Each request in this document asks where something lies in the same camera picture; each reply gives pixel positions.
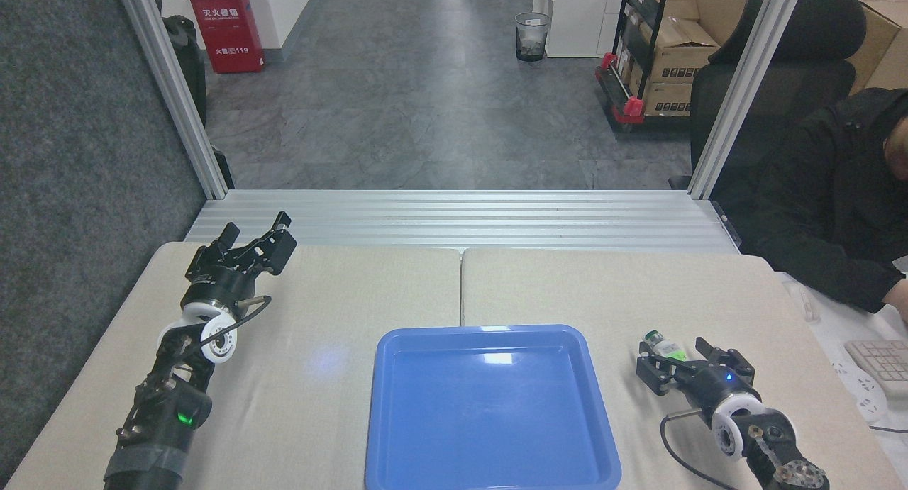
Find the gripper black round body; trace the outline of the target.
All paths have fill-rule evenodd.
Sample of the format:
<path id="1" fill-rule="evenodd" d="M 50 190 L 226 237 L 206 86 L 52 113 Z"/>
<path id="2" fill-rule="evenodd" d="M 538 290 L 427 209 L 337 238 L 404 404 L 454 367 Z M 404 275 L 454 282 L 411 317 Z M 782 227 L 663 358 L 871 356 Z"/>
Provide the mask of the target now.
<path id="1" fill-rule="evenodd" d="M 732 394 L 749 394 L 760 400 L 751 383 L 750 377 L 733 368 L 704 362 L 691 376 L 683 378 L 683 394 L 692 407 L 701 409 L 702 418 L 711 418 L 720 403 Z"/>
<path id="2" fill-rule="evenodd" d="M 227 251 L 199 247 L 186 270 L 190 286 L 182 305 L 207 303 L 226 307 L 231 313 L 247 313 L 248 307 L 239 302 L 253 297 L 258 276 L 250 273 L 254 257 L 246 251 L 245 247 Z"/>

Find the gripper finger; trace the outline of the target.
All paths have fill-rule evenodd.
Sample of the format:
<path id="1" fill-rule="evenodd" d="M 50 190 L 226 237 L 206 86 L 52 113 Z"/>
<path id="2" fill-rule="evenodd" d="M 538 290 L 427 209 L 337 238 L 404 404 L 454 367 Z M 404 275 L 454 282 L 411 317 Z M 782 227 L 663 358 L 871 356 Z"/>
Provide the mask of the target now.
<path id="1" fill-rule="evenodd" d="M 297 240 L 289 232 L 291 224 L 291 216 L 280 211 L 266 234 L 237 250 L 236 269 L 246 273 L 281 274 L 297 247 Z"/>
<path id="2" fill-rule="evenodd" d="M 227 222 L 221 234 L 204 248 L 207 255 L 227 255 L 239 237 L 240 229 L 233 222 Z"/>
<path id="3" fill-rule="evenodd" d="M 755 377 L 755 367 L 736 349 L 714 347 L 704 338 L 695 338 L 695 349 L 711 364 L 730 368 L 742 378 Z"/>
<path id="4" fill-rule="evenodd" d="M 640 341 L 636 358 L 636 376 L 656 396 L 687 384 L 694 374 L 694 362 L 659 355 L 647 342 Z"/>

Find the person's hand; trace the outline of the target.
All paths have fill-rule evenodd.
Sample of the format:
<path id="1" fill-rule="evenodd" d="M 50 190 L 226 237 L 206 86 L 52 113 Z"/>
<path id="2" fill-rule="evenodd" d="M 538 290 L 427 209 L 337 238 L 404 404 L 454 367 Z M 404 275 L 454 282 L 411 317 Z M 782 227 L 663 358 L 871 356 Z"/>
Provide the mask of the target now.
<path id="1" fill-rule="evenodd" d="M 908 282 L 906 278 L 898 280 L 885 294 L 882 302 L 892 306 L 899 314 L 902 324 L 908 323 Z"/>

